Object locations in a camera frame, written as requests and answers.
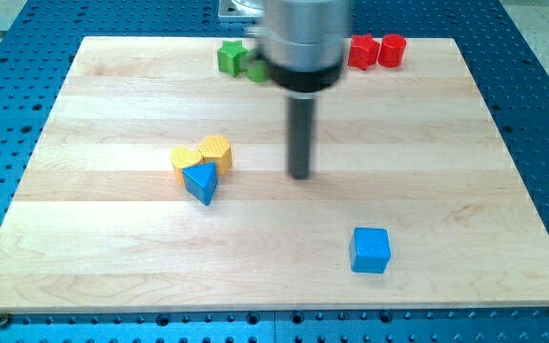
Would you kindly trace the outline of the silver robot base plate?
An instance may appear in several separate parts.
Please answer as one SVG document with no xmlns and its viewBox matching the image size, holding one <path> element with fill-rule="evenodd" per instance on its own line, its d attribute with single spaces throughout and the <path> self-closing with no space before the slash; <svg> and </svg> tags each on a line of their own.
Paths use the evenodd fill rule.
<svg viewBox="0 0 549 343">
<path fill-rule="evenodd" d="M 221 22 L 251 22 L 264 9 L 263 0 L 218 0 L 218 19 Z"/>
</svg>

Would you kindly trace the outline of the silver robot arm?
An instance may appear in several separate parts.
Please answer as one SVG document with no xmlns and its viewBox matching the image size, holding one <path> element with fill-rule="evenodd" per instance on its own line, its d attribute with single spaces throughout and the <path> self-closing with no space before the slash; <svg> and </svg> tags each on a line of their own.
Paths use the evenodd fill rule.
<svg viewBox="0 0 549 343">
<path fill-rule="evenodd" d="M 287 173 L 306 180 L 318 94 L 340 78 L 350 33 L 346 0 L 265 0 L 256 28 L 257 55 L 287 92 Z"/>
</svg>

